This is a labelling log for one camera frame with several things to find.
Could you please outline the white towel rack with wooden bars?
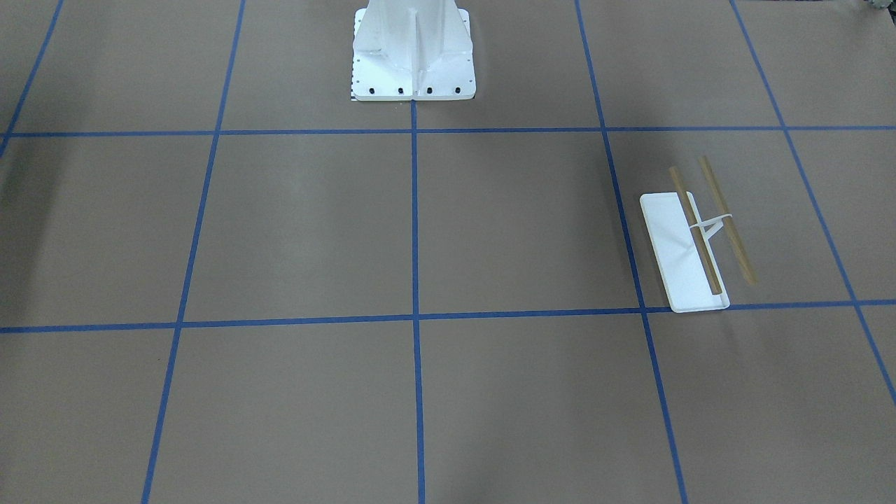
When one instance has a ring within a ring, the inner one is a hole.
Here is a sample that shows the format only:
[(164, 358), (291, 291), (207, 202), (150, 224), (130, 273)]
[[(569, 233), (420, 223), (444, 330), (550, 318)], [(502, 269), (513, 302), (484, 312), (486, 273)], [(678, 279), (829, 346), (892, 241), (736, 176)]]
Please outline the white towel rack with wooden bars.
[(697, 199), (686, 188), (679, 168), (671, 167), (672, 192), (647, 192), (639, 198), (647, 236), (660, 272), (668, 305), (678, 314), (718, 312), (731, 305), (711, 240), (723, 230), (743, 280), (758, 282), (756, 270), (721, 190), (711, 161), (699, 157), (701, 172), (719, 214), (701, 217)]

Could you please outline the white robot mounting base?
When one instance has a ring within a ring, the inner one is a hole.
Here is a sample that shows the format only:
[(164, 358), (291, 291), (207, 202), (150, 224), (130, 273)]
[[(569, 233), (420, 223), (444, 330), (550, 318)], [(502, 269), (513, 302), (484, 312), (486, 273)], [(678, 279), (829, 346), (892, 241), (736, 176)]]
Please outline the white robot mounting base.
[(470, 14), (454, 1), (370, 1), (356, 10), (353, 35), (354, 100), (476, 96)]

